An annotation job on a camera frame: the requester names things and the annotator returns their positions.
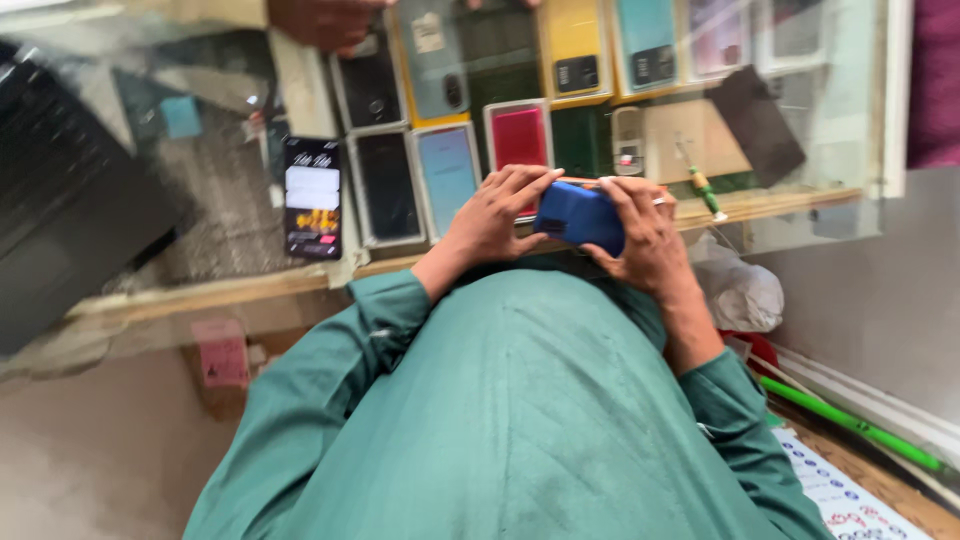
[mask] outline green kurta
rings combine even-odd
[[[832,538],[730,351],[679,381],[651,299],[515,269],[431,310],[409,272],[251,386],[184,538]]]

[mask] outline green pole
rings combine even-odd
[[[769,377],[761,377],[760,385],[766,388],[768,392],[773,392],[778,396],[790,400],[791,402],[815,412],[820,416],[823,416],[824,418],[835,422],[844,428],[847,428],[848,430],[858,431],[864,437],[875,440],[881,445],[889,448],[897,454],[902,455],[903,457],[906,457],[914,463],[923,465],[927,469],[939,471],[944,468],[944,464],[939,459],[924,452],[923,450],[920,450],[903,439],[875,426],[871,426],[863,420],[860,420],[855,416],[851,416],[850,414],[847,414],[838,408],[827,405],[816,398],[807,396],[803,392],[794,390],[785,384],[780,384]]]

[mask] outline man's right hand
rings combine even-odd
[[[661,303],[669,303],[699,291],[686,259],[686,246],[673,227],[676,200],[656,184],[642,178],[614,177],[600,180],[623,222],[626,244],[619,258],[603,248],[581,248],[614,278],[643,291]],[[664,204],[655,206],[662,197]]]

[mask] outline plastic bag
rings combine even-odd
[[[690,247],[697,281],[719,330],[768,332],[783,320],[783,288],[772,272],[748,264],[704,234]]]

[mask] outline blue phone case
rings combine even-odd
[[[623,253],[626,241],[610,197],[567,182],[554,182],[543,192],[534,232],[577,246],[596,244],[613,257]]]
[[[676,81],[673,0],[617,0],[617,9],[630,87]]]
[[[420,164],[430,197],[430,216],[440,236],[450,228],[453,216],[477,190],[466,128],[423,135]]]

